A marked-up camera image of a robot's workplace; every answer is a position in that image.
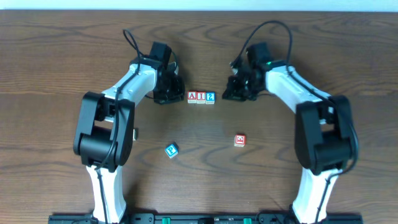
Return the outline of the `blue number 2 block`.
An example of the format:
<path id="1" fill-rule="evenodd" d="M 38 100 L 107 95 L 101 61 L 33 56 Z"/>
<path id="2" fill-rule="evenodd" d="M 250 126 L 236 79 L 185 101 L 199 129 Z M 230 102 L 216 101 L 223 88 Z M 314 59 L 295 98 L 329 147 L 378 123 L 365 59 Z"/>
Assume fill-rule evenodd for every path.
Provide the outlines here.
<path id="1" fill-rule="evenodd" d="M 205 103 L 207 105 L 215 104 L 215 92 L 206 92 L 206 100 Z"/>

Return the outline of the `red letter I block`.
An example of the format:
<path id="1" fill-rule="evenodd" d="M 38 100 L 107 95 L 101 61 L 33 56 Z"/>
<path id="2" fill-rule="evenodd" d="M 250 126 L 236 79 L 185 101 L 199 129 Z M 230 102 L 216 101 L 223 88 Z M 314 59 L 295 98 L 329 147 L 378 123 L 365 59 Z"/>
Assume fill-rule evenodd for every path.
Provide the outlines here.
<path id="1" fill-rule="evenodd" d="M 205 104 L 205 103 L 206 103 L 206 92 L 198 91 L 197 104 Z"/>

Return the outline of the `red letter A block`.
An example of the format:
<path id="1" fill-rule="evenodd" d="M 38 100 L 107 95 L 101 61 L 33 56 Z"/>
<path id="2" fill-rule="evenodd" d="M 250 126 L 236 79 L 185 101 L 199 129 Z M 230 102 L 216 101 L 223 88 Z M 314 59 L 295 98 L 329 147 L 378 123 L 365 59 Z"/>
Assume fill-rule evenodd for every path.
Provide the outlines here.
<path id="1" fill-rule="evenodd" d="M 190 104 L 197 103 L 197 92 L 196 91 L 188 91 L 187 92 L 187 102 Z"/>

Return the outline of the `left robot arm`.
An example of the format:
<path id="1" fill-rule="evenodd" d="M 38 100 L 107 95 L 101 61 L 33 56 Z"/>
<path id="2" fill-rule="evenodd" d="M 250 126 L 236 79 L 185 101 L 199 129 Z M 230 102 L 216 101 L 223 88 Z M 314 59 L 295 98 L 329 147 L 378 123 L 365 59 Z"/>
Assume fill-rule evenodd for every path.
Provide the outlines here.
<path id="1" fill-rule="evenodd" d="M 93 186 L 95 208 L 88 223 L 120 223 L 126 212 L 122 169 L 129 158 L 137 132 L 136 106 L 148 93 L 166 105 L 182 101 L 185 85 L 171 62 L 172 49 L 154 42 L 147 55 L 138 55 L 117 83 L 101 93 L 87 92 L 81 101 L 73 141 Z"/>

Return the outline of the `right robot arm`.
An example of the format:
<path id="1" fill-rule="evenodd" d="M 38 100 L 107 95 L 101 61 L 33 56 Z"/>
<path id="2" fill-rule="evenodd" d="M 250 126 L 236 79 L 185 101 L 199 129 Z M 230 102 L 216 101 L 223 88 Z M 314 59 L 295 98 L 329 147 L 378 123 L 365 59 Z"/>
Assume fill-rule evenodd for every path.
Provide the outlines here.
<path id="1" fill-rule="evenodd" d="M 361 223 L 359 215 L 326 211 L 339 176 L 358 158 L 358 137 L 345 96 L 318 90 L 285 60 L 274 60 L 266 43 L 247 48 L 248 62 L 238 56 L 230 63 L 233 75 L 222 98 L 254 101 L 268 91 L 295 115 L 294 149 L 302 166 L 298 194 L 283 215 L 284 223 Z"/>

